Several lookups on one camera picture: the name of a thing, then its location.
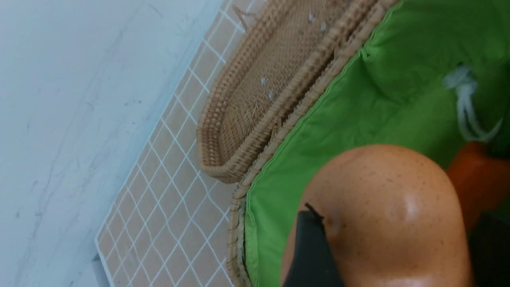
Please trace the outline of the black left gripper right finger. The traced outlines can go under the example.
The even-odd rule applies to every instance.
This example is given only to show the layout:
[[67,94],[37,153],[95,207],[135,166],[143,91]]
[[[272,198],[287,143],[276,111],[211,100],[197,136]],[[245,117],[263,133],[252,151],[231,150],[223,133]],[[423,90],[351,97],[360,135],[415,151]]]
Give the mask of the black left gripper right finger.
[[499,214],[481,214],[469,238],[474,280],[478,287],[510,285],[510,225]]

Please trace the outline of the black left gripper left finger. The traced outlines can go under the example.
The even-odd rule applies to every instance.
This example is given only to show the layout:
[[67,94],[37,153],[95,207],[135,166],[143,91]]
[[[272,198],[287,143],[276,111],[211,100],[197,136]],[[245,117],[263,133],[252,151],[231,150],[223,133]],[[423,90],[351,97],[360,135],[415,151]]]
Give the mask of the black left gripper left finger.
[[284,287],[344,287],[326,238],[324,217],[309,203],[297,215],[294,257]]

